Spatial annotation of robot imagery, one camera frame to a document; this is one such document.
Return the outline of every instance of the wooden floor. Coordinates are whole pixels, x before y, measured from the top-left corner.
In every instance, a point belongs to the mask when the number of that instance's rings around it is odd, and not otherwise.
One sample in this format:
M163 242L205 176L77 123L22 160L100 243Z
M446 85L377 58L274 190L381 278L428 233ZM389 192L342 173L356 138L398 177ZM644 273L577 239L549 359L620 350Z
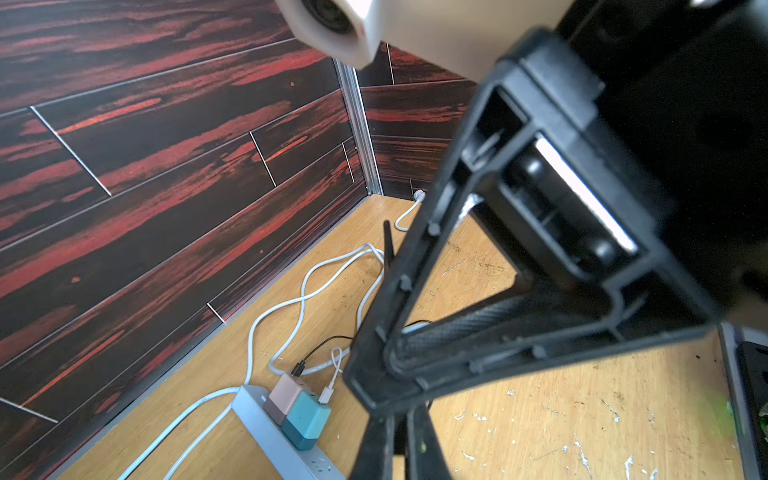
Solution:
M298 295L315 263L366 241L382 247L382 221L394 221L409 202L370 197L308 252L251 307L183 365L62 478L117 478L181 411L206 393L242 384L247 334L266 308ZM404 233L395 232L399 245ZM308 291L335 271L326 267ZM352 265L331 287L307 303L305 323L281 366L290 369L321 339L352 335L355 310L379 272L372 257ZM514 271L468 218L453 233L412 319L438 319L514 280ZM252 383L272 388L272 353L298 316L287 307L264 320L255 335ZM324 362L328 343L309 365ZM316 392L330 369L305 377ZM341 471L351 471L365 410L343 382L336 384L333 413L318 444ZM231 401L200 407L131 476L162 478L189 443ZM454 478L644 479L742 478L733 417L715 335L694 343L652 349L505 379L435 401L431 411ZM402 477L402 460L396 462ZM279 478L276 470L230 413L180 467L175 478Z

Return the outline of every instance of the white cable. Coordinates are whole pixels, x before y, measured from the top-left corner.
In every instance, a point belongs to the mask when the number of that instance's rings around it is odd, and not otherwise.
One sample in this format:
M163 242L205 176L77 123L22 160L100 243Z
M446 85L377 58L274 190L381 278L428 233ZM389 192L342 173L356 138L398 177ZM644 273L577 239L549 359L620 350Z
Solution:
M282 302L282 303L278 303L277 305L269 308L268 310L265 310L261 315L259 315L253 321L253 324L251 325L250 331L248 333L248 369L247 369L247 373L246 373L246 381L245 381L246 384L250 381L250 377L253 375L253 333L256 331L257 325L259 323L261 323L261 321L267 315L271 314L272 312L274 312L274 311L276 311L278 309L281 309L284 306L293 305L294 303L298 303L298 302L302 302L303 303L305 300L308 300L308 299L312 298L313 296L317 295L318 293L322 292L323 290L325 290L325 288L328 287L328 285L333 283L333 281L336 280L336 278L338 278L339 275L341 275L341 273L349 265L351 265L355 260L357 260L358 258L362 257L363 255L365 255L367 253L371 253L371 252L373 252L373 254L376 255L376 259L378 259L380 263L382 263L382 264L384 263L384 259L382 257L383 252L381 250L375 248L370 243L365 243L362 246L356 248L355 250L353 250L353 251L351 251L349 253L346 253L346 254L344 254L344 255L342 255L340 257L332 258L330 260L325 260L323 262L318 263L317 265L312 267L312 269L310 269L310 271L305 276L304 283L302 284L302 292L306 289L306 281L309 279L310 274L313 273L315 270L317 270L321 266L327 265L328 263L333 263L333 262L337 262L339 260L344 260L346 258L353 257L350 260L347 260L346 263L344 263L344 265L342 265L341 268L339 268L336 271L336 273L333 274L333 276L330 278L330 280L328 280L319 289L315 290L312 293L309 293L309 294L306 294L306 295L302 295L302 296L298 296L297 298L294 298L294 299L291 299L291 300L286 300L285 302ZM303 309L302 309L302 311L300 312L299 321L297 322L296 327L293 329L293 332L291 332L291 335L290 335L289 339L286 341L285 344L283 344L282 347L280 347L280 350L278 350L277 353L275 353L275 355L270 360L270 364L269 364L270 370L273 373L275 373L276 375L282 375L284 373L284 371L276 368L273 365L273 363L274 363L275 360L277 360L277 357L280 356L283 353L283 351L285 351L285 348L287 348L288 345L296 337L296 333L298 332L299 328L301 327L301 323L303 322L303 313L304 312L303 312ZM310 374L312 374L314 372L320 371L323 368L326 368L326 366L324 366L322 368L319 368L319 369L316 368L316 367L313 367L312 369L305 370L305 372L303 374L304 375L310 375Z
M229 405L227 405L224 411L221 414L219 414L219 416L216 417L216 419L213 420L205 430L203 430L203 433L200 433L198 437L194 440L194 442L192 442L192 444L188 446L186 450L184 450L184 453L181 454L181 456L174 463L174 465L170 467L170 470L168 470L168 473L165 474L165 476L163 477L163 480L170 480L170 477L174 476L174 473L176 473L176 471L178 470L179 466L181 466L181 463L184 461L184 459L187 458L187 456L194 450L194 448L197 447L197 444L202 442L203 439L206 437L206 435L208 435L210 431L213 430L214 427L216 427L216 425L219 425L219 422L221 422L221 420L225 416L227 416L227 413L229 413L231 409L232 409L232 404L230 403Z
M378 286L379 282L381 281L381 279L383 277L383 273L384 273L384 269L383 269L384 258L382 257L384 252L382 252L378 248L374 247L370 243L364 243L362 246L358 247L357 249L353 250L352 252L349 252L349 253L347 253L345 255L342 255L341 257L336 257L336 258L332 258L330 260L325 260L325 261L320 262L317 265L313 266L310 269L310 271L307 272L306 275L304 276L304 281L303 281L303 283L301 285L301 291L300 291L301 296L298 297L298 298L305 297L306 283L310 279L310 275L312 275L312 273L314 273L315 270L317 270L318 268L320 268L320 267L322 267L324 265L327 265L328 263L332 263L332 262L336 262L336 261L339 261L339 260L343 260L343 259L349 257L350 255L355 255L351 260L347 261L336 272L336 274L332 277L332 279L325 286L322 287L324 289L327 285L330 284L330 282L333 282L338 277L338 275L340 275L341 272L343 272L345 270L345 268L347 268L349 265L351 265L352 262L354 262L355 260L357 260L358 258L360 258L361 256L363 256L363 255L365 255L367 253L373 253L376 256L376 259L382 264L382 271L379 273L379 276L376 278L376 281L371 286L371 288L369 288L368 293L366 293L366 295L362 298L361 306L364 306L365 301L368 300L368 297L370 296L370 293L376 288L376 286ZM293 341L293 339L296 338L296 334L299 332L299 328L302 326L303 321L304 321L305 308L306 308L305 300L301 300L301 310L299 311L299 319L296 322L296 326L293 328L293 331L291 332L290 336L288 337L288 340L286 340L286 342L277 350L277 352L275 352L275 354L270 359L270 362L269 362L268 366L269 366L269 369L272 371L272 373L274 373L275 375L282 375L282 374L285 373L284 370L278 369L277 367L275 367L274 364L278 360L278 357L280 357L280 355L282 355L283 352L285 352L285 350L288 348L288 345L290 345L290 343ZM362 322L362 319L360 318L361 312L362 312L362 307L358 307L358 320L357 320L357 326L358 327L359 327L360 323ZM349 353L349 349L347 349L346 353L343 353L343 356L345 356L347 353ZM331 366L331 362L321 363L318 366L314 366L314 367L311 367L311 368L308 368L308 369L304 369L304 371L302 372L301 375L302 376L312 375L313 373L319 372L320 370L328 368L329 366Z
M333 354L336 353L337 350L339 350L338 360L336 360L336 357L333 356ZM331 383L328 384L328 388L330 389L332 389L333 384L336 383L336 376L343 372L343 370L341 370L341 360L342 360L341 347L340 346L334 347L333 350L331 350L331 362L333 363L333 367L336 369L336 371L333 373L333 378L331 378Z
M339 350L338 360L336 360L336 357L333 355L337 350ZM323 393L321 393L320 397L317 399L318 403L328 405L328 402L330 402L331 397L333 396L333 384L336 383L336 377L343 372L343 370L341 370L342 353L343 352L340 346L334 347L333 350L331 350L331 363L333 364L333 367L336 369L336 371L333 372L333 378L331 379L328 386L323 389Z
M395 228L397 230L400 230L401 232L407 232L408 231L408 228L400 226L400 221L403 218L407 217L408 214L413 212L413 209L416 208L416 205L420 204L422 202L422 200L424 200L425 196L426 196L426 194L424 193L424 190L417 190L416 192L413 193L413 198L414 198L414 200L416 200L416 202L413 205L411 205L411 207L408 210L406 210L406 212L403 215L400 215L400 217L398 217L398 219L395 220Z
M184 410L181 413L181 415L176 417L176 419L165 430L163 430L163 432L154 440L154 442L152 442L147 447L147 449L144 450L144 452L141 455L139 455L139 457L136 458L136 460L134 460L133 463L131 463L131 466L129 466L128 468L125 469L125 472L123 472L123 475L120 475L118 477L118 480L125 480L126 478L128 478L128 476L131 473L133 473L134 470L136 468L138 468L138 466L141 465L141 463L145 459L147 459L149 454L151 454L157 448L157 446L160 444L160 442L165 440L165 437L167 437L168 434L170 434L181 423L182 420L187 418L189 416L189 414L192 413L193 410L195 410L197 407L203 405L208 400L215 399L218 396L227 395L227 394L230 394L230 393L237 393L238 389L239 389L238 387L230 387L228 389L217 390L216 392L209 393L208 395L204 396L202 399L199 399L195 403L190 405L186 410Z

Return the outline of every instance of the white paint speck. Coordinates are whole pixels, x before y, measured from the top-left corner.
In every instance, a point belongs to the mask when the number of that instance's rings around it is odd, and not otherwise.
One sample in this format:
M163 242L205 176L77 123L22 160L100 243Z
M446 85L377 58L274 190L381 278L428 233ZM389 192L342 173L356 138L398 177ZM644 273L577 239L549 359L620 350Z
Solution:
M620 418L619 418L618 412L616 410L614 410L614 408L612 406L608 405L608 403L605 400L603 400L603 399L600 399L600 400L601 400L601 402L603 402L605 404L605 406L607 406L614 413L614 415L616 415L614 417L614 423L619 423Z
M630 466L634 463L632 460L634 459L634 455L629 455L629 458L627 458L627 461L624 462L624 469L627 471L627 480L632 480L632 474L630 472Z
M443 275L445 275L446 273L450 272L451 270L455 269L457 266L459 266L459 265L461 265L461 264L462 264L461 262L457 263L456 265L454 265L454 266L452 266L451 268L447 269L447 270L446 270L445 272L443 272L442 274L443 274Z
M574 432L574 439L576 439L576 443L574 443L574 445L576 445L579 448L579 450L581 450L581 464L584 467L586 467L587 473L589 474L589 478L593 478L592 477L592 470L591 470L591 468L589 468L589 460L587 460L587 456L584 454L584 448L581 447L581 443L578 441L578 437L576 436L576 432Z

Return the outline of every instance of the camera lens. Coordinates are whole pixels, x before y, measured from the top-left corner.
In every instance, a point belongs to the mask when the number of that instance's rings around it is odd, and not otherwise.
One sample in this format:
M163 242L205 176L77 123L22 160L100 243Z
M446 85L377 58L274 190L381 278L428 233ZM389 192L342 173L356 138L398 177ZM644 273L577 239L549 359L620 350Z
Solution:
M302 0L302 3L312 16L330 31L347 33L352 30L349 19L331 0Z

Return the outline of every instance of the paint stain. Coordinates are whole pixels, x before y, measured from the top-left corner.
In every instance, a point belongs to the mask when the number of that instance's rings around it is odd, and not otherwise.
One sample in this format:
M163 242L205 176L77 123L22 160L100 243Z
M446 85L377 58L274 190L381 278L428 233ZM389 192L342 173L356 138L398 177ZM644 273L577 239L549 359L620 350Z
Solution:
M587 469L587 473L589 474L589 478L592 477L592 469L589 468L589 460L587 460L587 456L584 454L584 448L581 446L581 443L578 441L578 437L576 436L576 432L574 432L574 439L576 439L576 445L579 450L581 450L581 464Z
M605 400L600 399L600 401L603 402L605 404L605 406L607 406L613 412L613 414L615 415L614 423L619 423L619 420L621 420L621 418L619 417L618 412L616 410L614 410L614 408L612 406L608 405L608 402L606 402Z
M630 467L634 464L634 455L629 455L629 458L627 458L627 461L624 462L624 470L626 470L627 473L627 480L632 480L632 472L630 472Z

